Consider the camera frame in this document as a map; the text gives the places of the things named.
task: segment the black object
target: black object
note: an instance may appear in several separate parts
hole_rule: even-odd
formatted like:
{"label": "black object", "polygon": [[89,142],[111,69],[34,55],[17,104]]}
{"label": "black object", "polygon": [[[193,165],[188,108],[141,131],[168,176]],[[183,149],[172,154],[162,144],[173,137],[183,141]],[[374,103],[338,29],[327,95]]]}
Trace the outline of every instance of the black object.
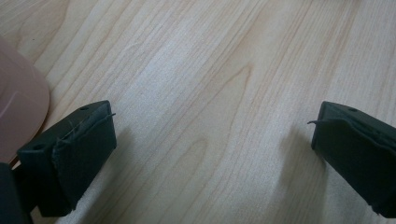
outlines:
{"label": "black object", "polygon": [[383,217],[396,217],[396,129],[346,105],[323,102],[312,148]]}
{"label": "black object", "polygon": [[[43,217],[70,213],[117,145],[112,116],[109,101],[85,105],[20,148],[12,171],[19,201],[0,203],[26,214],[38,205]],[[15,189],[11,177],[5,181],[1,190]]]}

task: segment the pink object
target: pink object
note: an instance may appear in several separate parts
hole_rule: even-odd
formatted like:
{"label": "pink object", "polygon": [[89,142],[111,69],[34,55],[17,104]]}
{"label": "pink object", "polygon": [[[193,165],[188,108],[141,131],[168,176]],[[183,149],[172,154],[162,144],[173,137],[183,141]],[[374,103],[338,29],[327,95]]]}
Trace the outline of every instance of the pink object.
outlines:
{"label": "pink object", "polygon": [[45,79],[0,36],[0,162],[10,163],[35,136],[49,104]]}

